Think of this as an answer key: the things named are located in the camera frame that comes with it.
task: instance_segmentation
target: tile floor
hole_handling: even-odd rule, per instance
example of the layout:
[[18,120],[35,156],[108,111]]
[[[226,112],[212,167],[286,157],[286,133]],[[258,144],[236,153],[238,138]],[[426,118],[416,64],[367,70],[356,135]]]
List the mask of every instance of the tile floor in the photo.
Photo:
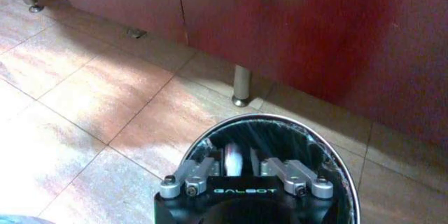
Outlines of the tile floor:
[[448,158],[306,93],[254,77],[230,102],[232,65],[42,0],[0,0],[0,214],[56,223],[151,223],[152,196],[196,137],[247,112],[287,115],[334,144],[364,223],[448,223]]

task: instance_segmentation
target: silver metal bracket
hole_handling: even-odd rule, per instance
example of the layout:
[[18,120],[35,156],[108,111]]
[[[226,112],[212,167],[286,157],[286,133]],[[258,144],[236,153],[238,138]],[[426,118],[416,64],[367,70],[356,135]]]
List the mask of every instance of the silver metal bracket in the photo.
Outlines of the silver metal bracket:
[[195,168],[195,160],[186,160],[175,174],[166,177],[160,183],[160,196],[163,198],[171,199],[179,196],[180,188],[186,182],[186,178]]
[[286,163],[272,157],[262,162],[262,176],[278,176],[284,183],[284,190],[292,195],[304,196],[308,187],[314,196],[330,199],[334,195],[334,184],[318,175],[299,160]]
[[176,198],[186,183],[187,195],[196,196],[207,190],[208,176],[220,176],[220,163],[208,157],[199,164],[188,159],[180,165],[174,175],[166,176],[160,183],[160,196],[166,199]]
[[199,167],[195,169],[194,173],[186,179],[186,192],[187,195],[194,197],[207,190],[207,178],[208,173],[214,167],[215,159],[207,157]]

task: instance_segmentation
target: tile grout line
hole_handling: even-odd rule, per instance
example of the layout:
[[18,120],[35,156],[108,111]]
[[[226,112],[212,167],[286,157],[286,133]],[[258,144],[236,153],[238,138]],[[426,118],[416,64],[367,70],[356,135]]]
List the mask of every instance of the tile grout line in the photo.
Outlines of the tile grout line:
[[119,152],[118,149],[115,149],[112,146],[107,146],[110,147],[114,151],[116,151],[127,160],[130,160],[136,166],[139,166],[143,170],[146,170],[154,177],[159,178],[160,180],[163,180],[162,177],[159,177],[156,174],[154,174],[143,165],[140,165],[136,161],[134,161],[128,156],[126,156],[122,152]]
[[[88,32],[83,31],[82,29],[76,28],[75,26],[71,26],[71,25],[67,24],[64,21],[59,22],[59,24],[63,25],[63,26],[66,26],[66,27],[68,27],[68,28],[71,28],[71,29],[74,29],[75,31],[78,31],[78,32],[80,32],[80,33],[83,33],[83,34],[86,34],[86,35],[88,35],[91,38],[94,38],[94,39],[96,39],[98,41],[100,41],[100,42],[108,44],[108,46],[111,46],[112,48],[119,49],[120,51],[126,52],[126,53],[130,54],[131,56],[134,56],[134,57],[136,57],[136,58],[144,60],[146,62],[151,63],[152,65],[158,66],[159,68],[162,68],[162,69],[164,69],[164,70],[167,70],[167,71],[170,71],[170,72],[172,72],[172,73],[176,73],[176,72],[186,66],[186,63],[188,63],[188,62],[191,61],[191,59],[194,58],[194,56],[196,56],[196,54],[199,53],[199,51],[195,49],[195,53],[191,54],[191,57],[190,57],[190,59],[186,61],[186,63],[184,63],[176,70],[172,71],[172,70],[166,69],[162,65],[156,64],[155,62],[151,62],[146,57],[143,57],[143,56],[140,56],[139,54],[131,52],[130,50],[127,50],[127,49],[119,47],[114,42],[107,41],[107,40],[104,40],[104,39],[102,39],[102,38],[98,38],[98,37],[92,36]],[[156,38],[150,37],[148,35],[147,35],[147,38],[150,38],[150,41],[148,41],[148,42],[152,42],[152,41],[156,40]]]
[[75,127],[78,127],[83,132],[86,132],[92,138],[95,138],[96,140],[99,140],[104,145],[107,145],[107,143],[104,143],[100,138],[98,138],[96,136],[94,136],[94,134],[91,134],[91,132],[88,132],[87,130],[84,130],[76,123],[74,123],[67,117],[64,117],[58,111],[55,111],[51,107],[48,107],[42,101],[36,100],[36,102],[44,106],[48,110],[51,110],[51,112],[54,112],[58,116],[60,116],[64,120],[67,120],[72,125],[75,125]]
[[55,86],[50,89],[50,90],[47,90],[40,96],[39,96],[39,98],[36,99],[36,100],[40,100],[43,97],[44,97],[44,95],[46,94],[48,94],[50,93],[50,91],[52,91],[74,74],[76,74],[80,70],[82,70],[82,68],[84,68],[86,67],[86,65],[88,64],[88,63],[91,63],[91,61],[94,60],[94,59],[96,59],[99,56],[95,56],[95,57],[92,57],[92,59],[90,59],[84,64],[82,64],[82,66],[79,66],[79,68],[72,72],[72,73],[70,73],[56,84],[55,84]]
[[374,129],[374,121],[371,122],[371,129],[370,129],[370,138],[367,140],[367,147],[366,147],[366,153],[364,153],[364,159],[363,159],[363,166],[362,166],[362,175],[359,176],[359,182],[358,182],[358,191],[362,186],[362,180],[363,180],[363,173],[364,173],[364,165],[366,165],[366,157],[367,157],[367,151],[370,150],[370,144],[371,144],[371,139],[372,139],[372,129]]
[[14,47],[11,47],[7,51],[4,51],[0,56],[3,56],[6,53],[8,53],[10,51],[12,51],[16,47],[19,47],[22,44],[24,44],[28,40],[31,40],[32,38],[35,38],[39,34],[42,34],[48,28],[54,27],[56,25],[56,23],[51,24],[48,27],[46,27],[43,30],[40,30],[36,34],[34,34],[32,36],[30,36],[24,41],[22,41],[19,44],[16,44]]
[[370,162],[372,162],[375,165],[380,166],[382,168],[387,169],[390,172],[403,176],[404,178],[407,178],[408,180],[411,180],[412,182],[415,182],[416,184],[419,184],[420,186],[426,187],[430,190],[436,191],[439,194],[447,195],[448,196],[448,191],[442,191],[438,188],[431,187],[430,185],[427,185],[426,183],[423,183],[422,181],[416,180],[415,178],[410,177],[407,174],[403,174],[400,172],[398,172],[396,170],[391,169],[390,167],[382,165],[380,163],[378,163],[376,161],[372,161],[368,159]]
[[[179,68],[182,69],[187,63],[191,61],[191,59],[194,58],[194,56],[196,55],[196,53],[192,55],[192,57],[186,61],[186,63],[183,64],[183,66]],[[158,94],[162,92],[162,90],[164,89],[164,87],[168,85],[168,83],[172,81],[172,79],[176,77],[176,72],[179,71],[179,69],[174,72],[174,75],[170,77],[167,83],[160,87],[160,89],[158,90],[158,92],[155,93],[155,95],[151,97],[151,99],[148,100],[148,102],[143,105],[143,107],[139,109],[139,111],[135,113],[135,115],[132,116],[132,118],[130,119],[130,121],[126,123],[126,125],[123,126],[123,128],[119,130],[118,134],[112,137],[112,139],[110,140],[110,142],[107,143],[107,145],[110,146],[110,143],[112,143],[112,141],[115,140],[115,138],[119,136],[119,134],[122,133],[122,131],[124,130],[124,128],[130,125],[130,123],[132,122],[132,120],[136,118],[136,116],[140,114],[142,110],[148,106],[148,104],[152,102],[154,98],[158,96]]]
[[74,177],[74,179],[70,181],[70,183],[66,185],[66,187],[63,188],[63,190],[58,193],[58,195],[54,197],[54,199],[51,200],[51,202],[47,204],[47,206],[44,207],[44,209],[40,211],[38,217],[44,213],[44,211],[48,209],[50,205],[55,202],[55,200],[58,199],[58,197],[60,196],[60,194],[67,190],[67,188],[70,187],[70,185],[74,183],[75,179],[78,178],[78,176],[82,174],[82,172],[84,172],[84,170],[87,169],[87,167],[91,165],[91,163],[94,162],[94,160],[96,159],[96,157],[99,156],[99,154],[103,152],[103,150],[106,149],[107,145],[103,146],[102,150],[99,151],[99,153],[94,156],[92,160],[87,163],[87,165],[84,166],[84,168],[82,169],[82,171],[76,174],[76,176]]
[[268,92],[267,92],[267,95],[266,95],[266,97],[264,97],[264,99],[263,99],[260,108],[258,109],[260,113],[263,113],[263,111],[262,111],[263,105],[264,105],[264,103],[267,102],[267,99],[268,99],[270,95],[271,95],[272,92],[274,92],[274,89],[275,89],[276,84],[278,84],[278,82],[276,82],[276,81],[272,81],[272,85],[271,85],[270,90],[268,90]]

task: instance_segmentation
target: bolt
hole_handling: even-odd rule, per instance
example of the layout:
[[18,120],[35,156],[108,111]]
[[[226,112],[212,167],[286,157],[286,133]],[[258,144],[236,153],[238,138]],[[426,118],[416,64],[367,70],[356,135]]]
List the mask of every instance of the bolt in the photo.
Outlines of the bolt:
[[323,184],[324,184],[324,183],[327,183],[327,182],[328,182],[328,180],[326,179],[326,177],[324,177],[324,176],[322,176],[322,175],[320,175],[320,176],[318,177],[318,179],[316,179],[316,182],[318,182],[318,183],[323,183]]
[[304,186],[296,187],[296,196],[303,197],[307,194],[307,188]]
[[176,177],[174,175],[166,176],[166,179],[163,180],[167,184],[174,184],[176,183]]
[[196,196],[196,194],[198,194],[198,189],[196,189],[196,187],[194,187],[194,186],[190,186],[190,187],[187,187],[187,195],[190,196],[190,197],[195,197]]

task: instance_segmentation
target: reflective metal rim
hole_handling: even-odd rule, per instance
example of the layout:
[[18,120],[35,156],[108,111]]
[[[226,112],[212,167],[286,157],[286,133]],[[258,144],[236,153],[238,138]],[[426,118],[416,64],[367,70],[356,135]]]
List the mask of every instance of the reflective metal rim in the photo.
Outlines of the reflective metal rim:
[[218,123],[214,127],[211,127],[204,134],[196,139],[196,141],[194,142],[194,144],[190,146],[187,153],[184,154],[184,157],[180,161],[180,163],[183,163],[186,161],[186,158],[188,156],[188,154],[191,153],[191,151],[196,148],[199,142],[202,141],[202,139],[204,139],[211,133],[214,133],[215,131],[218,131],[222,127],[224,127],[226,125],[242,121],[242,120],[250,120],[250,119],[271,119],[271,120],[276,120],[276,121],[282,121],[286,123],[291,123],[291,124],[296,124],[302,127],[304,127],[316,137],[318,137],[318,141],[320,141],[320,143],[323,143],[326,145],[327,148],[330,148],[332,154],[335,155],[336,158],[336,163],[339,165],[339,167],[344,170],[344,174],[347,175],[347,179],[350,182],[350,188],[352,191],[352,195],[354,195],[354,202],[355,202],[355,210],[356,210],[356,220],[355,223],[360,224],[360,205],[359,205],[359,197],[358,197],[358,191],[356,191],[356,187],[355,187],[355,183],[352,180],[352,176],[350,174],[350,171],[346,167],[346,164],[343,162],[342,157],[339,156],[338,152],[335,151],[334,147],[331,146],[331,144],[326,141],[326,139],[323,138],[323,136],[320,136],[318,134],[318,132],[315,132],[307,125],[304,125],[303,123],[298,122],[296,120],[282,116],[282,115],[275,115],[275,114],[267,114],[267,113],[250,113],[250,114],[242,114],[238,116],[234,116],[232,118],[226,119],[224,121],[222,121],[220,123]]

